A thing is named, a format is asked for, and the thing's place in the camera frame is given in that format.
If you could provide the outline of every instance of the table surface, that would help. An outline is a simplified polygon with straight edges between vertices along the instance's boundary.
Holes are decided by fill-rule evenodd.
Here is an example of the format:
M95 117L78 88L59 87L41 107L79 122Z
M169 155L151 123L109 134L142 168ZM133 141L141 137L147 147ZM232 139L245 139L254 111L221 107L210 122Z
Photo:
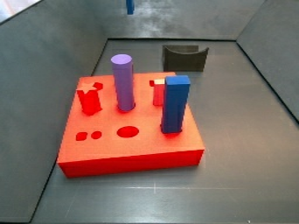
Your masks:
M200 166L67 179L57 166L34 223L298 222L298 123L236 42L110 40L95 75L127 53L164 71L164 45L210 54L190 105L208 150Z

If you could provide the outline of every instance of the blue rectangular block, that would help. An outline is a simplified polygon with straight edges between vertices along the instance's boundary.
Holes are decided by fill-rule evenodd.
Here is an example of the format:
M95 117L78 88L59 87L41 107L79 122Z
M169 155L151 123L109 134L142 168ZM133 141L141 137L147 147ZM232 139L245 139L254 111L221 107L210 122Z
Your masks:
M126 0L127 15L134 15L135 13L135 0Z
M178 133L184 130L184 115L190 94L192 80L188 75L165 79L162 132Z

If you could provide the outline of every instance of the purple peg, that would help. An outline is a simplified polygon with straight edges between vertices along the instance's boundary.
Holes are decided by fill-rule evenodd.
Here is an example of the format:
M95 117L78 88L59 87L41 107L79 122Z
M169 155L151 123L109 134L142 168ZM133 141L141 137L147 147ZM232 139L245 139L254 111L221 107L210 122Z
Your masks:
M134 61L130 55L118 54L111 58L117 85L118 107L123 111L135 108Z

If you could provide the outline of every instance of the red block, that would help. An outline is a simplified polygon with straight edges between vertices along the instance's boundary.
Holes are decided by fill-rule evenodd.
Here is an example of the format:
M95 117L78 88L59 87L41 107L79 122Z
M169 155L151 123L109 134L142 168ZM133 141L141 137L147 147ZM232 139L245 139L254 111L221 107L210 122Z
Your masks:
M151 80L151 87L154 87L154 105L165 105L165 79Z
M95 115L102 110L98 93L102 88L103 85L98 82L93 83L93 86L83 83L78 88L82 111L89 116Z
M119 172L137 172L198 165L205 145L188 105L182 132L164 134L164 107L154 105L149 82L174 73L135 74L135 109L122 112L114 76L83 77L83 83L103 84L102 110L86 115L75 95L61 145L58 164L69 178Z

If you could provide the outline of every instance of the black object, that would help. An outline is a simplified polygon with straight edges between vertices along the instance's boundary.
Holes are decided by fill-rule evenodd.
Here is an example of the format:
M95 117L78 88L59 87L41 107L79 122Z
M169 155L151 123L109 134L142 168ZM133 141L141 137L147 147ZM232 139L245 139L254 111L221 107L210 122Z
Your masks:
M166 72L204 72L210 48L200 52L198 45L165 45L164 70Z

